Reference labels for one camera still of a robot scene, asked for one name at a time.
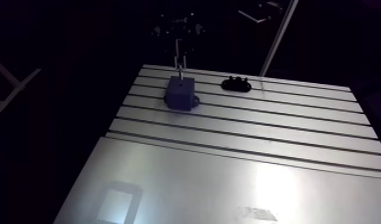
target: aluminum table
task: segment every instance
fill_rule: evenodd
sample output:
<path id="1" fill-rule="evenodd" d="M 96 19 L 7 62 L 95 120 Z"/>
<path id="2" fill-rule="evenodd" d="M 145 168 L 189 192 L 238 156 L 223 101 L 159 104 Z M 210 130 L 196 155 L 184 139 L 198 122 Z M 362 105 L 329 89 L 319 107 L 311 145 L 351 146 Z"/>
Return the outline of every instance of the aluminum table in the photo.
<path id="1" fill-rule="evenodd" d="M 349 88 L 145 65 L 55 223 L 381 224 L 381 143 Z M 248 93 L 219 84 L 248 77 Z"/>

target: blue block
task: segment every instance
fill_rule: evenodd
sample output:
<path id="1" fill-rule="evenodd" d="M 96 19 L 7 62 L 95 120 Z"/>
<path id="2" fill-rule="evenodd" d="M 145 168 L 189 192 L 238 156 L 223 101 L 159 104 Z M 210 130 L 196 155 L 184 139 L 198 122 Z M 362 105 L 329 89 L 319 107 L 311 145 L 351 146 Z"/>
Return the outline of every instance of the blue block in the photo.
<path id="1" fill-rule="evenodd" d="M 172 110 L 190 111 L 199 103 L 195 97 L 195 79 L 184 77 L 181 80 L 180 77 L 171 76 L 164 99 Z"/>

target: metal rod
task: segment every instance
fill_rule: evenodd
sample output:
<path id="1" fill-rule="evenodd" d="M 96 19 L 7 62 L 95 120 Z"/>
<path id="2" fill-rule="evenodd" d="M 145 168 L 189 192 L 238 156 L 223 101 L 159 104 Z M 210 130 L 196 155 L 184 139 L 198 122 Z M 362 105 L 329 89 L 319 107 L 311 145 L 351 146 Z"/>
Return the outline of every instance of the metal rod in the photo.
<path id="1" fill-rule="evenodd" d="M 241 15 L 245 16 L 246 18 L 254 21 L 255 23 L 262 23 L 262 22 L 267 20 L 266 18 L 262 18 L 261 20 L 257 20 L 256 18 L 253 18 L 250 15 L 247 15 L 246 13 L 242 12 L 241 10 L 238 10 L 238 12 L 239 12 L 239 14 L 241 14 Z"/>
<path id="2" fill-rule="evenodd" d="M 14 87 L 17 87 L 19 84 L 20 84 L 20 81 L 18 81 L 18 79 L 16 79 L 3 65 L 2 63 L 0 63 L 0 73 L 3 75 L 4 78 L 6 78 L 6 80 L 8 82 L 10 82 L 11 85 L 13 85 Z"/>
<path id="3" fill-rule="evenodd" d="M 281 26 L 279 27 L 279 30 L 277 32 L 277 35 L 275 37 L 275 40 L 271 46 L 270 51 L 268 52 L 268 56 L 266 58 L 266 61 L 263 64 L 263 67 L 260 71 L 260 76 L 264 77 L 267 73 L 268 68 L 270 67 L 270 64 L 274 58 L 275 52 L 278 49 L 279 43 L 282 40 L 283 34 L 285 33 L 286 28 L 288 27 L 288 24 L 292 18 L 293 12 L 295 11 L 296 6 L 298 5 L 299 0 L 293 0 L 290 3 L 290 6 L 288 6 L 288 9 L 286 10 L 285 16 L 282 20 Z"/>
<path id="4" fill-rule="evenodd" d="M 186 66 L 186 55 L 183 56 L 183 69 L 187 69 L 188 67 Z"/>

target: black plastic part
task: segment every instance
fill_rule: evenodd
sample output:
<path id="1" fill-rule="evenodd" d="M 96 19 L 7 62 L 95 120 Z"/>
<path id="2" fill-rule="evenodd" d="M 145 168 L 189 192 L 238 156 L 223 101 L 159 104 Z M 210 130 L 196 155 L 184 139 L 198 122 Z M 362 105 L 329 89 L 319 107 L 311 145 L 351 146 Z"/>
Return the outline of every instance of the black plastic part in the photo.
<path id="1" fill-rule="evenodd" d="M 229 76 L 229 79 L 226 79 L 221 83 L 221 87 L 225 90 L 236 92 L 249 92 L 252 89 L 252 85 L 248 83 L 248 78 L 242 80 L 239 76 L 235 79 L 232 76 Z"/>

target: dark background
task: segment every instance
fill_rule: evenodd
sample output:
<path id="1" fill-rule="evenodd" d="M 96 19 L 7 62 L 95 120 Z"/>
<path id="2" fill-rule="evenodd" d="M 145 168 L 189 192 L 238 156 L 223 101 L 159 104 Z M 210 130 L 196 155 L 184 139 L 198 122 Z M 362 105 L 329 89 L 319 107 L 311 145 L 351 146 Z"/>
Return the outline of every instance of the dark background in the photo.
<path id="1" fill-rule="evenodd" d="M 194 67 L 258 74 L 272 33 L 254 32 L 232 1 L 203 4 L 192 7 L 229 26 L 207 36 L 217 42 Z M 3 222 L 53 222 L 142 64 L 155 60 L 147 36 L 161 6 L 0 1 L 1 63 L 20 80 L 42 68 L 0 114 Z M 381 2 L 300 0 L 267 76 L 350 86 L 381 140 Z"/>

